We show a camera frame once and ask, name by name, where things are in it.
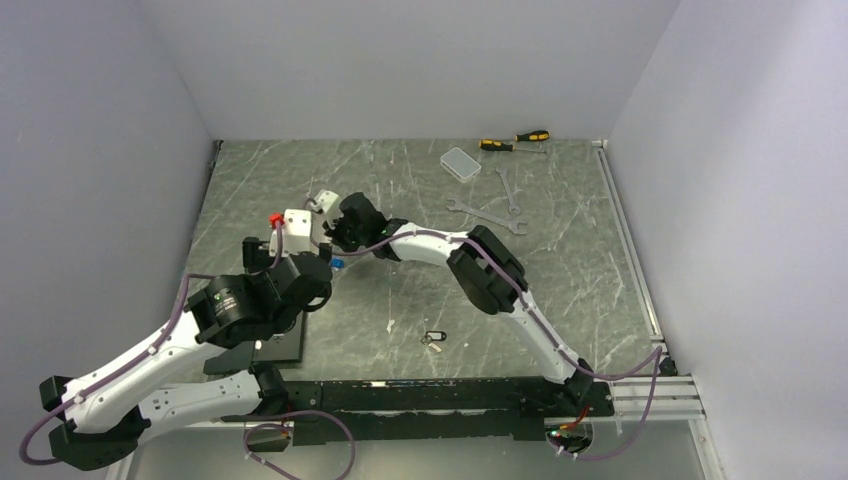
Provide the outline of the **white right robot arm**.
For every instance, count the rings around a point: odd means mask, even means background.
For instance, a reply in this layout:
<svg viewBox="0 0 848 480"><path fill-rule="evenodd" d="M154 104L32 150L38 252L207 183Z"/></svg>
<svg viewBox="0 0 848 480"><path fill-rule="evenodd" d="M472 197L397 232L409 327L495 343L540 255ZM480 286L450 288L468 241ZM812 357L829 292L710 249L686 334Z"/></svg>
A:
<svg viewBox="0 0 848 480"><path fill-rule="evenodd" d="M451 232L388 218L361 192L340 198L322 190L310 209L323 216L324 235L347 255L371 253L448 268L472 305L503 319L532 355L542 377L554 384L550 392L557 411L574 415L588 404L594 371L544 316L525 268L490 229Z"/></svg>

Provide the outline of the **clear plastic box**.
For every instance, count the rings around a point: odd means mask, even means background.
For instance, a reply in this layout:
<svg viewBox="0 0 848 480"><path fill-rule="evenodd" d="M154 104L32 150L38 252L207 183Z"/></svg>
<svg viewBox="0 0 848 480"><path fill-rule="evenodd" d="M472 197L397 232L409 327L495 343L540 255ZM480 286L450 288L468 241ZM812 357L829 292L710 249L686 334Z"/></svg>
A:
<svg viewBox="0 0 848 480"><path fill-rule="evenodd" d="M440 165L460 183L468 183L481 171L480 163L459 147L453 147L440 157Z"/></svg>

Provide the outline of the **black tagged key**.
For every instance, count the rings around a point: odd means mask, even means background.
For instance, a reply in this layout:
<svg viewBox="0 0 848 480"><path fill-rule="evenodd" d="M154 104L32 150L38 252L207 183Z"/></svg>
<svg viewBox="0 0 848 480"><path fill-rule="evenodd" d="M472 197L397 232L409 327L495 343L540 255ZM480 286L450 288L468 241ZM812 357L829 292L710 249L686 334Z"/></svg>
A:
<svg viewBox="0 0 848 480"><path fill-rule="evenodd" d="M436 352L441 352L442 349L439 346L439 344L441 342L444 342L446 339L447 339L447 333L446 332L430 330L430 331L425 332L425 334L420 339L420 342L423 345L433 349Z"/></svg>

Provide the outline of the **yellow black screwdriver lower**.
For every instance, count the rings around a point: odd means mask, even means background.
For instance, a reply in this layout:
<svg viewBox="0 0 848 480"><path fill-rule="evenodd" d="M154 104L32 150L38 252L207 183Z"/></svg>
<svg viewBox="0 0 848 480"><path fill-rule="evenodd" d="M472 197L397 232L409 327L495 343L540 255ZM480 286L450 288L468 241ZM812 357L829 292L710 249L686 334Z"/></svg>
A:
<svg viewBox="0 0 848 480"><path fill-rule="evenodd" d="M545 154L545 150L517 147L511 143L504 143L499 140L482 139L478 143L478 147L483 151L489 152L524 152L532 154Z"/></svg>

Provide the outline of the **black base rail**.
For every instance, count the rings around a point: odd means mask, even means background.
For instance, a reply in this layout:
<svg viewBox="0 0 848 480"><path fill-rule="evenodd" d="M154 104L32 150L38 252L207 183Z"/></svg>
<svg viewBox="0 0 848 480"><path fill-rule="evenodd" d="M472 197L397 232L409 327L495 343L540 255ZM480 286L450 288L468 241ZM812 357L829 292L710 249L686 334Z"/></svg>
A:
<svg viewBox="0 0 848 480"><path fill-rule="evenodd" d="M611 417L610 387L594 382L588 403L576 408L558 385L542 377L387 381L289 381L284 401L257 412L228 415L228 422L293 419L297 446L355 440L509 437L541 439L558 419Z"/></svg>

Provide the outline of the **large silver wrench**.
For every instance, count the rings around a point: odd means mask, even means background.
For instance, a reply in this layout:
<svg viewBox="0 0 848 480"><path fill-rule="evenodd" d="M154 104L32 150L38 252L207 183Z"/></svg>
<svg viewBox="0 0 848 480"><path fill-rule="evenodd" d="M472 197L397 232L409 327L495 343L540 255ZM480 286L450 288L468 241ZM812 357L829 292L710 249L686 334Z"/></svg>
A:
<svg viewBox="0 0 848 480"><path fill-rule="evenodd" d="M527 223L522 220L499 217L490 212L471 207L457 198L448 198L446 209L453 212L462 212L497 224L509 230L514 235L526 235L528 233Z"/></svg>

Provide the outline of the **black flat box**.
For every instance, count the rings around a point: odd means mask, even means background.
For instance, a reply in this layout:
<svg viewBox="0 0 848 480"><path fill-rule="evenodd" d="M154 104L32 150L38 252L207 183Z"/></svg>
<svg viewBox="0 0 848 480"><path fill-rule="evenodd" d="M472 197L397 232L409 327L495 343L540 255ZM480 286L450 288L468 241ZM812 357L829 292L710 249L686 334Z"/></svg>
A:
<svg viewBox="0 0 848 480"><path fill-rule="evenodd" d="M303 358L305 324L308 318L303 313L294 327L266 341L244 342L225 353L208 359L202 372L208 376L228 376L251 366L269 364L276 367L299 364Z"/></svg>

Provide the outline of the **small silver wrench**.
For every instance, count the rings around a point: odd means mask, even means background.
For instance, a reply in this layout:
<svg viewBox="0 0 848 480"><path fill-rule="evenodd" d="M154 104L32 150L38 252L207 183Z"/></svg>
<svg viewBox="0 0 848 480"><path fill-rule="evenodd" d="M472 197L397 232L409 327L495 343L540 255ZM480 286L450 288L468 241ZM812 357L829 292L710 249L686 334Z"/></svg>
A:
<svg viewBox="0 0 848 480"><path fill-rule="evenodd" d="M508 178L508 168L505 166L498 166L495 168L496 173L498 174L502 185L505 190L505 194L508 201L508 210L512 215L520 215L522 210L518 205L511 184L509 183Z"/></svg>

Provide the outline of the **yellow black screwdriver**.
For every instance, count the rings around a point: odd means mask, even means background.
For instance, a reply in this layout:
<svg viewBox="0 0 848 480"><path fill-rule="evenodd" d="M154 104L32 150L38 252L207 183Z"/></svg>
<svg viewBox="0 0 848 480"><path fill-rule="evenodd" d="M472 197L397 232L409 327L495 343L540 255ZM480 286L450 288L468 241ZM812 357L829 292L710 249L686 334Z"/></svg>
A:
<svg viewBox="0 0 848 480"><path fill-rule="evenodd" d="M550 133L548 130L534 130L525 133L515 134L513 137L509 139L504 139L505 143L541 143L545 142L550 138Z"/></svg>
<svg viewBox="0 0 848 480"><path fill-rule="evenodd" d="M478 143L478 147L483 151L489 152L524 152L532 154L545 154L545 150L517 147L511 143L504 143L499 140L482 139Z"/></svg>

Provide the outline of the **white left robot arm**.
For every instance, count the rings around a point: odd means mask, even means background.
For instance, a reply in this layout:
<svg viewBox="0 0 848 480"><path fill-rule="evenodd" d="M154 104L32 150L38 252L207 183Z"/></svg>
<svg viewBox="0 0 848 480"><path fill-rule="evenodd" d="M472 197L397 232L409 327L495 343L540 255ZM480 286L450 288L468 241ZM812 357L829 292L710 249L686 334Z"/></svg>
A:
<svg viewBox="0 0 848 480"><path fill-rule="evenodd" d="M290 331L332 295L331 248L287 254L254 273L209 278L156 332L78 378L52 376L42 406L59 419L48 434L51 463L97 470L143 442L214 417L279 417L290 394L273 367L247 366L209 384L166 384L189 367L243 344Z"/></svg>

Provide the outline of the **yellow black screwdriver upper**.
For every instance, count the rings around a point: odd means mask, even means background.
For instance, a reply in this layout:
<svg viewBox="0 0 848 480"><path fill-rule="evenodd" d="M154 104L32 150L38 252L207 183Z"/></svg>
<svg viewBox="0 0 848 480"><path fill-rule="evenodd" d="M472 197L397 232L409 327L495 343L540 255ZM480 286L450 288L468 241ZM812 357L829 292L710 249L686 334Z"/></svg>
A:
<svg viewBox="0 0 848 480"><path fill-rule="evenodd" d="M548 130L534 130L525 133L515 134L513 137L509 139L504 139L505 143L541 143L545 142L550 138L550 133Z"/></svg>

